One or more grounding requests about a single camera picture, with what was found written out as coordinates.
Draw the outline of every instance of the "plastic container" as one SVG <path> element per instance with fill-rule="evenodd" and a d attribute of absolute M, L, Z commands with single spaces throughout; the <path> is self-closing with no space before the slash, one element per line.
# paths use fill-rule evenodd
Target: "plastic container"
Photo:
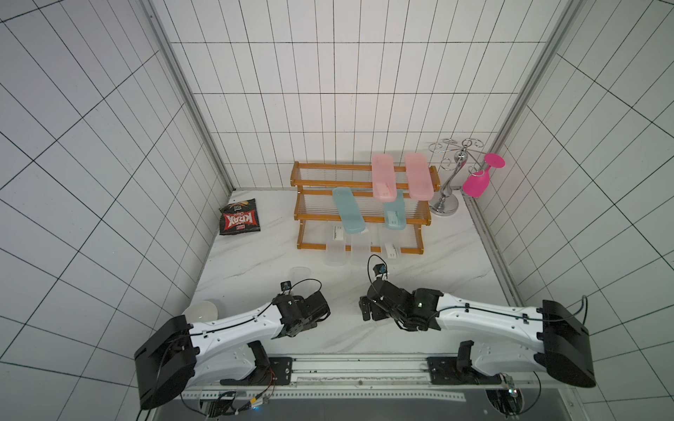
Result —
<path fill-rule="evenodd" d="M 381 245 L 381 256 L 384 260 L 400 257 L 400 231 L 393 231 L 380 226 L 379 243 Z"/>
<path fill-rule="evenodd" d="M 371 253 L 370 231 L 366 228 L 365 231 L 358 234 L 349 235 L 351 241 L 351 263 L 354 265 L 361 265 L 367 263 Z"/>
<path fill-rule="evenodd" d="M 342 219 L 344 231 L 347 234 L 358 234 L 365 229 L 365 220 L 361 214 L 361 208 L 353 197 L 353 192 L 348 187 L 335 187 L 332 189 L 332 200 L 337 207 L 337 212 Z"/>
<path fill-rule="evenodd" d="M 339 222 L 326 225 L 326 253 L 324 262 L 329 266 L 346 264 L 346 233 Z"/>
<path fill-rule="evenodd" d="M 405 173 L 410 197 L 414 200 L 433 199 L 433 181 L 428 171 L 428 161 L 424 154 L 405 155 Z"/>
<path fill-rule="evenodd" d="M 396 200 L 396 173 L 391 155 L 372 157 L 372 196 L 384 203 Z"/>
<path fill-rule="evenodd" d="M 389 230 L 404 230 L 407 225 L 405 200 L 402 190 L 398 190 L 395 201 L 384 204 L 384 226 Z"/>

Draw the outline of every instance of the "label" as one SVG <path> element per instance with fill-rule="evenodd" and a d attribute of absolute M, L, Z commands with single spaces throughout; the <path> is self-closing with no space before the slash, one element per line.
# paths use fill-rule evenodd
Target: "label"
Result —
<path fill-rule="evenodd" d="M 341 225 L 335 225 L 333 231 L 332 231 L 332 239 L 335 241 L 343 241 L 344 240 L 344 227 Z"/>

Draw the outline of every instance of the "white tile wall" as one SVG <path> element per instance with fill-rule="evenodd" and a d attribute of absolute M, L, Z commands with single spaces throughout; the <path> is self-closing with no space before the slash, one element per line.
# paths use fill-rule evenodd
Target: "white tile wall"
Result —
<path fill-rule="evenodd" d="M 588 296 L 592 421 L 674 408 L 673 9 L 588 1 L 478 200 L 524 300 Z"/>
<path fill-rule="evenodd" d="M 370 162 L 385 152 L 401 162 L 418 151 L 437 164 L 428 147 L 451 136 L 488 149 L 563 7 L 287 0 L 221 1 L 220 11 L 213 1 L 195 10 L 153 2 L 242 188 L 285 186 L 294 161 Z"/>

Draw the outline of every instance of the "white bowl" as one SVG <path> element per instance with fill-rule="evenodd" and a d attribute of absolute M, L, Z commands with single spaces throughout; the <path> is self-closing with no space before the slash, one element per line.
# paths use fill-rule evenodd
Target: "white bowl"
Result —
<path fill-rule="evenodd" d="M 200 301 L 183 311 L 188 323 L 205 323 L 218 320 L 218 308 L 210 301 Z"/>

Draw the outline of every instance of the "pink glass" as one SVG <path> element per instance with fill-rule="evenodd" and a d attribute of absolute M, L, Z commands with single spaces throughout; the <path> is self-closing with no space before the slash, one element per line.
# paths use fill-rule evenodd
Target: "pink glass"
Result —
<path fill-rule="evenodd" d="M 464 183 L 463 189 L 468 196 L 480 197 L 485 192 L 489 185 L 490 168 L 503 168 L 506 166 L 506 161 L 497 154 L 485 155 L 485 162 L 487 163 L 487 168 L 471 174 Z"/>
<path fill-rule="evenodd" d="M 372 157 L 372 196 L 385 203 L 395 201 L 398 196 L 391 155 L 377 154 Z"/>
<path fill-rule="evenodd" d="M 433 181 L 424 154 L 405 155 L 405 173 L 410 197 L 414 200 L 433 199 Z"/>

